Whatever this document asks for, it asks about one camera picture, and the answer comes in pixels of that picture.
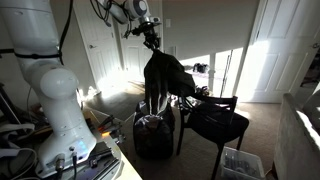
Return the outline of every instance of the black bag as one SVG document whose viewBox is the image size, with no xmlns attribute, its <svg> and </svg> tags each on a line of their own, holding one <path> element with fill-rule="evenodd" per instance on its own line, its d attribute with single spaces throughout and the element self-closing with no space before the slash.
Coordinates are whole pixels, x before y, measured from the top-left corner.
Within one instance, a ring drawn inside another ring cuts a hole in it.
<svg viewBox="0 0 320 180">
<path fill-rule="evenodd" d="M 133 123 L 133 139 L 136 153 L 147 159 L 169 158 L 173 152 L 175 118 L 170 104 L 158 116 L 146 115 L 144 101 L 137 104 Z"/>
</svg>

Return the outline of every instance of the black cloth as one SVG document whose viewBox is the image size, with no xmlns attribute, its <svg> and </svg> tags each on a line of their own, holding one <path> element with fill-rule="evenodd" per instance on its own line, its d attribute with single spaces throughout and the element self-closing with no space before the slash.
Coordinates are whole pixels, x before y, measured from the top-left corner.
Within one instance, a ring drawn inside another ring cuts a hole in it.
<svg viewBox="0 0 320 180">
<path fill-rule="evenodd" d="M 167 104 L 167 92 L 189 96 L 195 91 L 195 83 L 190 74 L 172 55 L 154 51 L 144 68 L 145 101 L 150 114 L 158 114 Z"/>
</svg>

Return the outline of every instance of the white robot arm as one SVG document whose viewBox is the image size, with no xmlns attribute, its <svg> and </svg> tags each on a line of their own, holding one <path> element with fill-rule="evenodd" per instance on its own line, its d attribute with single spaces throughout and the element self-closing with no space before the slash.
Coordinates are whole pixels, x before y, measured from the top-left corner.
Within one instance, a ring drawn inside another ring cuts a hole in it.
<svg viewBox="0 0 320 180">
<path fill-rule="evenodd" d="M 139 36 L 141 33 L 145 36 L 144 45 L 151 50 L 159 49 L 160 38 L 154 31 L 154 27 L 160 24 L 158 17 L 151 17 L 149 12 L 149 6 L 146 0 L 127 0 L 123 4 L 119 4 L 114 0 L 90 0 L 97 2 L 103 9 L 110 13 L 118 23 L 128 24 L 130 21 L 139 20 L 139 27 L 129 30 L 125 33 L 125 38 L 128 38 L 129 34 Z M 110 26 L 107 19 L 103 19 L 99 11 L 95 10 L 97 16 L 104 20 L 105 23 Z"/>
<path fill-rule="evenodd" d="M 146 0 L 127 0 L 122 5 L 113 0 L 95 2 L 121 24 L 139 19 L 140 26 L 132 33 L 143 33 L 148 48 L 159 48 L 159 38 L 153 29 L 159 19 L 150 18 Z M 96 139 L 77 103 L 78 79 L 60 64 L 59 38 L 49 0 L 1 0 L 0 13 L 24 79 L 37 94 L 53 129 L 38 151 L 36 173 L 46 178 L 56 173 L 61 162 L 65 168 L 72 166 L 75 152 L 77 163 L 86 160 Z"/>
</svg>

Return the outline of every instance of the plastic bin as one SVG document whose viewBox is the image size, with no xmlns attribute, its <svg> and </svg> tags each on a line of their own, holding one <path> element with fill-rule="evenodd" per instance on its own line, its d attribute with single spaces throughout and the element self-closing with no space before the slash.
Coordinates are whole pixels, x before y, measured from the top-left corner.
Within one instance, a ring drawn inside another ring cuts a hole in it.
<svg viewBox="0 0 320 180">
<path fill-rule="evenodd" d="M 221 177 L 228 180 L 264 180 L 261 159 L 236 149 L 224 147 L 221 156 Z"/>
</svg>

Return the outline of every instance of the white door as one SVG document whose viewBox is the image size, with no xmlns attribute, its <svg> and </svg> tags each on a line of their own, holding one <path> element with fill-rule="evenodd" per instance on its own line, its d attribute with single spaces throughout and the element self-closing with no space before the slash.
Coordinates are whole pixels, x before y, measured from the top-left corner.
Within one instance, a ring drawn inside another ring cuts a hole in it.
<svg viewBox="0 0 320 180">
<path fill-rule="evenodd" d="M 112 26 L 107 27 L 95 14 L 89 0 L 76 0 L 74 10 L 93 77 L 98 90 L 102 91 L 115 85 L 116 74 L 121 70 L 112 19 L 109 19 Z"/>
<path fill-rule="evenodd" d="M 319 0 L 267 1 L 242 71 L 240 100 L 276 103 L 297 92 L 320 43 L 319 9 Z"/>
<path fill-rule="evenodd" d="M 152 17 L 162 16 L 161 0 L 148 0 L 149 10 Z M 132 29 L 139 26 L 139 21 L 132 22 Z M 162 38 L 162 24 L 155 27 L 156 33 Z M 130 34 L 128 39 L 123 38 L 127 30 L 127 25 L 119 25 L 119 35 L 121 42 L 121 49 L 123 54 L 124 69 L 128 73 L 129 80 L 144 82 L 143 70 L 147 62 L 152 56 L 152 51 L 144 44 L 144 35 L 134 36 Z"/>
</svg>

